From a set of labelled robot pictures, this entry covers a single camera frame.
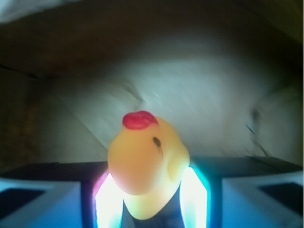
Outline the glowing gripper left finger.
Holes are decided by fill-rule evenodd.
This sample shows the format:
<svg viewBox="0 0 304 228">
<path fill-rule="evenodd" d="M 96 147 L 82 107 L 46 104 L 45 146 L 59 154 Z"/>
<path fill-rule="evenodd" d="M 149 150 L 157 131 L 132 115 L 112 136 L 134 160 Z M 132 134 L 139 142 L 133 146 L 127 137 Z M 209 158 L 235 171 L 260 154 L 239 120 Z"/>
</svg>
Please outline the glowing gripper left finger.
<svg viewBox="0 0 304 228">
<path fill-rule="evenodd" d="M 118 228 L 122 212 L 105 161 L 30 164 L 0 175 L 3 228 Z"/>
</svg>

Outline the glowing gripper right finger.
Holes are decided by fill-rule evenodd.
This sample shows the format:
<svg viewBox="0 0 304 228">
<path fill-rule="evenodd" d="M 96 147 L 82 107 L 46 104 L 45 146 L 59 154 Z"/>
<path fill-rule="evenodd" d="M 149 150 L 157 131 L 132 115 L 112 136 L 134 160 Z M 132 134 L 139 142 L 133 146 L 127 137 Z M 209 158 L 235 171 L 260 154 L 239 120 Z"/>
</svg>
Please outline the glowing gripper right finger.
<svg viewBox="0 0 304 228">
<path fill-rule="evenodd" d="M 180 185 L 187 228 L 301 228 L 304 177 L 275 157 L 192 157 Z"/>
</svg>

